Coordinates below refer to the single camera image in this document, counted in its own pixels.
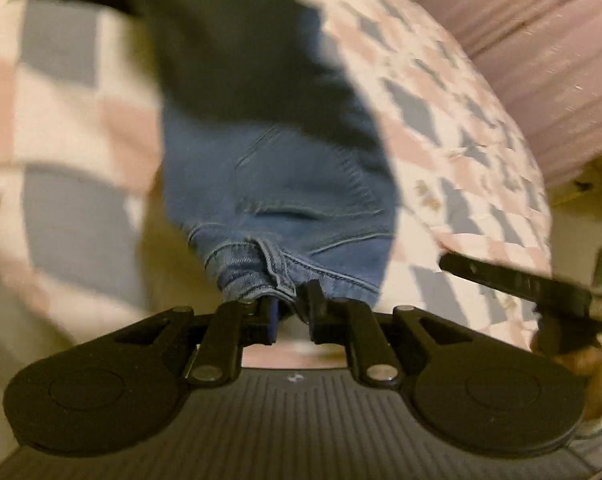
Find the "blue denim jeans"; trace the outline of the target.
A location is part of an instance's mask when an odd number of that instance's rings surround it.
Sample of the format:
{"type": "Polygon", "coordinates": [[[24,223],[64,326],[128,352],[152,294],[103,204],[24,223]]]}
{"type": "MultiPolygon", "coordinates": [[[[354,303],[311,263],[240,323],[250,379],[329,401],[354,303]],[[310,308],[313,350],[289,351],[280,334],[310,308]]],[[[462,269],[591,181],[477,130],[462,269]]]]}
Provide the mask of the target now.
{"type": "Polygon", "coordinates": [[[140,18],[163,94],[169,219],[231,300],[374,304],[397,185],[371,112],[299,0],[76,0],[140,18]]]}

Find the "pink curtain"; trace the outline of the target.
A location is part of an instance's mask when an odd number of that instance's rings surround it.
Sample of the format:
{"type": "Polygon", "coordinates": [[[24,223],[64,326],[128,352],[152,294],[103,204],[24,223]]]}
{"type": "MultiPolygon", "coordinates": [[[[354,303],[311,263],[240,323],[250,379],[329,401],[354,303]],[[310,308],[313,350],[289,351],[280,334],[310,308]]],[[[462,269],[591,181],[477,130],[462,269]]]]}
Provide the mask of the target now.
{"type": "Polygon", "coordinates": [[[602,156],[602,0],[414,0],[462,45],[547,184],[602,156]]]}

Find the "checkered pink grey quilt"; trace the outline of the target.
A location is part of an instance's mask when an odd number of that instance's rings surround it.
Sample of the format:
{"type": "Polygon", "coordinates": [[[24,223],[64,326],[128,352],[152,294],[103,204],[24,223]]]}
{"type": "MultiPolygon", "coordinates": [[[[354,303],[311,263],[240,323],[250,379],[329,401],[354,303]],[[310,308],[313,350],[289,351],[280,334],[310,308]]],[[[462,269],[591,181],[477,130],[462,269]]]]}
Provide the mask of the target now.
{"type": "MultiPolygon", "coordinates": [[[[529,302],[440,271],[452,249],[549,269],[524,137],[458,43],[409,0],[302,0],[325,15],[402,192],[378,307],[415,306],[528,347],[529,302]]],[[[0,0],[0,356],[22,365],[165,307],[220,301],[164,219],[159,93],[142,24],[0,0]]]]}

